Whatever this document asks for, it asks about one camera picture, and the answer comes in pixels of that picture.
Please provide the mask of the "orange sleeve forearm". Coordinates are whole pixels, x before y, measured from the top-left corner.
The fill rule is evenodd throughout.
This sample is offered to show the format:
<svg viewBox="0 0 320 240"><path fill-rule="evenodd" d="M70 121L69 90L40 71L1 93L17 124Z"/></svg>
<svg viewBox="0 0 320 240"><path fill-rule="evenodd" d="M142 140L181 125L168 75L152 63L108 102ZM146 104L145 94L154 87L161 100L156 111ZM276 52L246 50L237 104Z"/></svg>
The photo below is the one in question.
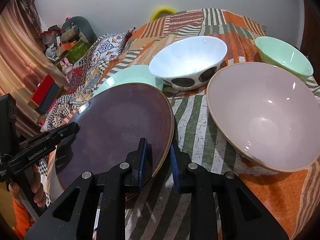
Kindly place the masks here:
<svg viewBox="0 0 320 240"><path fill-rule="evenodd" d="M18 205L14 199L12 203L16 220L16 226L12 227L12 230L19 239L24 239L35 222L25 207Z"/></svg>

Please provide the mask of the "left hand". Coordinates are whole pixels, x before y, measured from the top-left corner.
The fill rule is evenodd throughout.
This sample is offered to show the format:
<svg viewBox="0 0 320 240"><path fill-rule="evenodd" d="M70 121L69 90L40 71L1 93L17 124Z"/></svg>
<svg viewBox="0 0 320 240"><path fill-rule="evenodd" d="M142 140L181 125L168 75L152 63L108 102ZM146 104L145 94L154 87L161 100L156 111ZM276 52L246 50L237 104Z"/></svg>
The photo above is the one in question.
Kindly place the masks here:
<svg viewBox="0 0 320 240"><path fill-rule="evenodd" d="M46 194L43 189L43 184L41 183L39 167L36 164L33 165L33 178L30 187L34 193L34 203L36 203L38 207L44 207L46 204ZM25 208L21 201L20 187L18 184L11 182L9 184L9 192L17 205L21 208Z"/></svg>

